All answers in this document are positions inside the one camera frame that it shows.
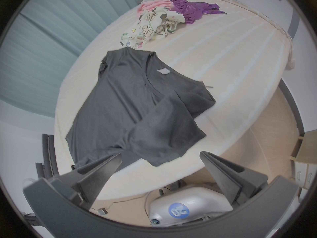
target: mattress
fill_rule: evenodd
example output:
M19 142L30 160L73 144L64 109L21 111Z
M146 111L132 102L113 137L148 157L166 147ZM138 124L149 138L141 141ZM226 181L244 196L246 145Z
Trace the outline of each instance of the mattress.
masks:
M191 25L179 24L174 34L153 40L141 49L158 57L179 73L203 81L216 104L195 121L206 137L186 154L159 167L140 159L115 173L99 200L145 193L204 167L200 151L221 155L259 117L275 92L283 70L294 67L289 35L259 11L234 0L189 0L216 3L227 15L204 15ZM102 31L78 57L58 96L54 144L58 171L74 164L65 137L73 120L97 83L98 69L108 50L121 48L121 34L137 18L136 8Z

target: black t-shirt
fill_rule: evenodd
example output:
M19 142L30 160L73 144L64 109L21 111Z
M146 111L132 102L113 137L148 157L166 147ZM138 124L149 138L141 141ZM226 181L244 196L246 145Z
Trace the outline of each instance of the black t-shirt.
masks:
M206 136L194 118L214 103L203 82L177 73L155 52L108 51L66 137L75 167L115 153L122 153L119 169L140 158L159 166L181 157Z

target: blue curtain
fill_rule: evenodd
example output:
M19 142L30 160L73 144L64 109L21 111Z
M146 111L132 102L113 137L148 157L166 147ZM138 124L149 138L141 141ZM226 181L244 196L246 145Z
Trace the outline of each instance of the blue curtain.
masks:
M30 0L0 47L0 99L54 117L59 87L86 46L139 0Z

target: pink cloth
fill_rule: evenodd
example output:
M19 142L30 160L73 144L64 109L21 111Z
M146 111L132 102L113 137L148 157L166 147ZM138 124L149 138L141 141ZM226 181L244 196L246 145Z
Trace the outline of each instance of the pink cloth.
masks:
M174 9L174 3L171 0L154 0L154 1L147 1L140 4L138 7L138 18L141 16L143 11L145 10L152 10L156 6L160 7L167 7L168 9Z

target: wooden floor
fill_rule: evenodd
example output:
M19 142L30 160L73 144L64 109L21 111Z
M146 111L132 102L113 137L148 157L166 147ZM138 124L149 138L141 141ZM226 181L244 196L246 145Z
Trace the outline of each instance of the wooden floor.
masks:
M277 175L290 179L289 156L298 136L291 108L278 88L258 120L221 157L266 174L268 182L271 182ZM205 168L185 177L184 180L187 184L214 181ZM149 203L157 197L159 197L158 190L119 200L97 200L93 204L91 212L99 215L95 210L109 208L108 214L105 215L108 219L132 225L150 226L145 207L148 210Z

